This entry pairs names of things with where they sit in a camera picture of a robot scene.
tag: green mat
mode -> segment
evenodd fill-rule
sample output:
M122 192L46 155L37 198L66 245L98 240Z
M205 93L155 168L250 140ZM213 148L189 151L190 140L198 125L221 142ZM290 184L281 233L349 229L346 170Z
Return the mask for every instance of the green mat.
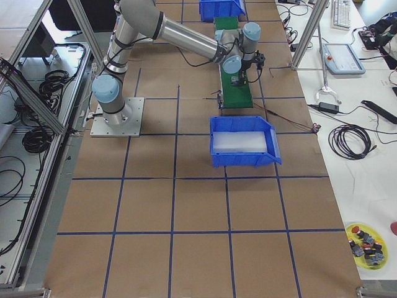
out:
M216 17L216 30L231 30L238 28L237 17ZM238 76L238 73L225 73L221 67L221 82L223 90L223 108L224 109L242 109L253 107L251 90L249 84L243 86L233 86L231 78Z

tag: metal mounting plate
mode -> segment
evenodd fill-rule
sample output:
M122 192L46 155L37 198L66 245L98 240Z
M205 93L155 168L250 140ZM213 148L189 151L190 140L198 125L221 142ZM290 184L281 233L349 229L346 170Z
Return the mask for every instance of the metal mounting plate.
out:
M143 97L128 97L125 102L132 109L132 117L127 123L110 126L103 117L98 117L94 119L90 135L92 137L139 137L145 99ZM96 113L102 113L100 105L98 105Z

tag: keyboard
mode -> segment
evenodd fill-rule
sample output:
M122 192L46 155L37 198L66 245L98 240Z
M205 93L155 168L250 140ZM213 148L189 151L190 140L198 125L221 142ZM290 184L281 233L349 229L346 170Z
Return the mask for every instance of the keyboard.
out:
M350 30L351 0L331 0L331 27Z

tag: blue plastic bin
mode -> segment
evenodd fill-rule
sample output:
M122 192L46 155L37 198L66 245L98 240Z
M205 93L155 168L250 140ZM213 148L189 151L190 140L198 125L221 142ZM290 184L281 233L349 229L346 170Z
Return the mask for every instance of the blue plastic bin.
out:
M201 21L213 22L214 17L238 17L246 14L240 0L200 0Z
M282 164L274 126L260 116L211 117L210 152L214 167L261 166ZM267 152L216 152L213 148L214 132L264 132Z

